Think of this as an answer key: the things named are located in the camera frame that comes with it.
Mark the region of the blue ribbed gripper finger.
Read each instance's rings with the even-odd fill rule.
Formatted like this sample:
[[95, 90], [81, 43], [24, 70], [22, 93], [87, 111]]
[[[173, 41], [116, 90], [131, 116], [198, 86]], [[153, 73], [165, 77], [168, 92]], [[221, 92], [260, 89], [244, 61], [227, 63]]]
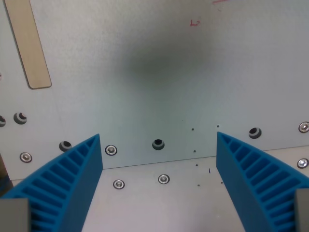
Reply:
[[103, 170], [96, 134], [26, 177], [3, 199], [28, 199], [33, 232], [80, 232]]
[[217, 133], [216, 168], [247, 232], [294, 232], [294, 196], [309, 178], [230, 135]]

